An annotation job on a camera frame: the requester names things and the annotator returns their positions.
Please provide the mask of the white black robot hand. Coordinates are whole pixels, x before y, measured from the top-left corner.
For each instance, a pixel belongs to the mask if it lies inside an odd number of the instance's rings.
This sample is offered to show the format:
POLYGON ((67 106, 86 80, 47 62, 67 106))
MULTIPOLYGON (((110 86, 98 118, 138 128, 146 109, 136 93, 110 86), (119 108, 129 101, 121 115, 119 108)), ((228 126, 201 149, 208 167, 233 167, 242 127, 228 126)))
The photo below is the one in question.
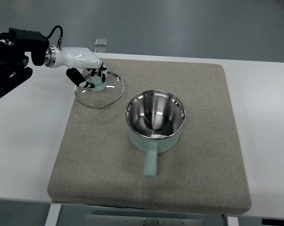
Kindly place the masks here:
POLYGON ((100 91, 106 86, 107 68, 88 48, 57 48, 51 45, 46 51, 44 64, 50 68, 66 66, 68 68, 66 71, 67 77, 77 87, 100 91), (80 69, 91 71, 92 81, 87 81, 79 72, 80 69), (98 71, 97 78, 94 78, 96 71, 98 71))

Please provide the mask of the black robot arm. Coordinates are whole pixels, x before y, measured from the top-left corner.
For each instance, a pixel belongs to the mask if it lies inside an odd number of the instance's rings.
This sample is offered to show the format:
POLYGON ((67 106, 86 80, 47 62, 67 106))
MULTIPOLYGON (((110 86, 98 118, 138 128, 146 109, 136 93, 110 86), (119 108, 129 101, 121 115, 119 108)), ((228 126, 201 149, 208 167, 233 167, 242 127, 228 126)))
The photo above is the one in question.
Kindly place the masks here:
POLYGON ((57 48, 61 49, 63 28, 54 26, 48 36, 37 31, 9 28, 8 32, 0 33, 0 98, 28 80, 33 73, 28 67, 31 53, 35 66, 51 66, 55 63, 54 48, 49 44, 49 38, 56 29, 60 30, 57 48))

